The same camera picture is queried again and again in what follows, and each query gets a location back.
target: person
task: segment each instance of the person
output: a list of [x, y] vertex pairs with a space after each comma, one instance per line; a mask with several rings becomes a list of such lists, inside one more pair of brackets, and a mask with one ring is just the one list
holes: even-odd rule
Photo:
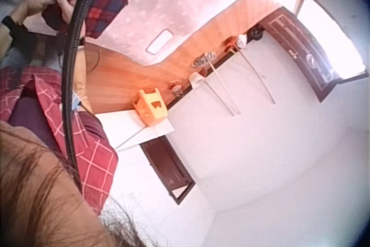
[[[56, 1], [69, 23], [76, 0]], [[52, 3], [26, 0], [10, 19], [22, 25]], [[1, 246], [145, 246], [128, 218], [113, 233], [98, 219], [118, 158], [93, 115], [83, 47], [77, 51], [73, 75], [79, 103], [72, 112], [80, 193], [64, 143], [58, 63], [30, 66], [35, 46], [20, 45], [17, 40], [27, 40], [13, 40], [11, 29], [0, 25]]]

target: wristwatch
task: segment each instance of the wristwatch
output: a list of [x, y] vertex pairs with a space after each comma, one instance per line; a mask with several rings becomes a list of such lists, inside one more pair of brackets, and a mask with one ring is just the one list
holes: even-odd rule
[[36, 35], [29, 33], [26, 26], [16, 24], [10, 16], [6, 16], [2, 24], [10, 30], [9, 35], [13, 38], [11, 47], [16, 47], [32, 57], [38, 43]]
[[10, 36], [14, 40], [21, 39], [24, 36], [25, 32], [28, 32], [26, 26], [24, 25], [20, 26], [16, 24], [10, 16], [6, 16], [2, 20], [2, 24], [8, 27], [8, 29], [10, 30]]

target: black cable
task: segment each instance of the black cable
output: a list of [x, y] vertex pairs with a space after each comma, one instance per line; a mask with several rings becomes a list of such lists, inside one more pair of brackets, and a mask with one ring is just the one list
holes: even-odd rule
[[72, 131], [72, 93], [73, 93], [73, 71], [77, 48], [80, 42], [80, 34], [83, 22], [87, 16], [88, 7], [92, 0], [77, 0], [71, 23], [67, 29], [66, 43], [64, 47], [64, 59], [62, 67], [62, 118], [66, 151], [73, 171], [73, 179], [76, 186], [82, 192], [82, 184], [77, 167], [75, 146], [73, 144]]

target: hair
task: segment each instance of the hair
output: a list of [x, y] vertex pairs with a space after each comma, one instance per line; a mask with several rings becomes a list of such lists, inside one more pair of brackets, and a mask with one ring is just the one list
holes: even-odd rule
[[[27, 144], [33, 144], [34, 148], [27, 150], [26, 158], [20, 157], [19, 149], [13, 148], [14, 144], [6, 139], [8, 135], [12, 138], [18, 138]], [[27, 197], [27, 182], [35, 172], [36, 166], [45, 151], [50, 150], [42, 145], [27, 140], [9, 131], [0, 131], [0, 159], [2, 169], [17, 170], [9, 174], [10, 171], [1, 172], [1, 210], [0, 210], [0, 246], [24, 246], [24, 247], [44, 247], [54, 243], [58, 246], [69, 246], [73, 238], [61, 240], [61, 242], [51, 242], [51, 238], [58, 232], [59, 223], [48, 223], [50, 221], [45, 215], [49, 213], [62, 213], [61, 208], [63, 200], [50, 200], [51, 190], [56, 185], [58, 177], [66, 171], [62, 164], [54, 167], [45, 175], [39, 188], [32, 200], [31, 210], [28, 215], [28, 223], [25, 223], [23, 234], [15, 234], [14, 228], [19, 225], [17, 219], [22, 213], [20, 199]], [[113, 238], [114, 246], [121, 247], [145, 247], [147, 246], [140, 238], [134, 222], [124, 210], [121, 211], [119, 218], [106, 218], [102, 220], [108, 234]], [[86, 238], [96, 238], [96, 244], [106, 238], [107, 233], [96, 235], [86, 234]]]

